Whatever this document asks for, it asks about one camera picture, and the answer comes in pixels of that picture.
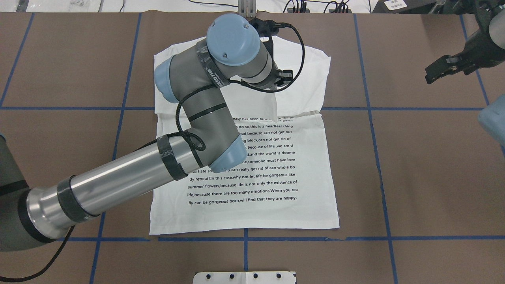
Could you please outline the white long-sleeve printed shirt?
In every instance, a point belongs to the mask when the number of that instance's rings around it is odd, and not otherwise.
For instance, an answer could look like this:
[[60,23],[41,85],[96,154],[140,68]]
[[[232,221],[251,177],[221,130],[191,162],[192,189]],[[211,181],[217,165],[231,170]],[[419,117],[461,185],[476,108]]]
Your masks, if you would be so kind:
[[330,64],[330,56],[306,46],[301,75],[287,90],[222,88],[247,158],[225,172],[205,167],[155,189],[150,234],[339,228],[320,113]]

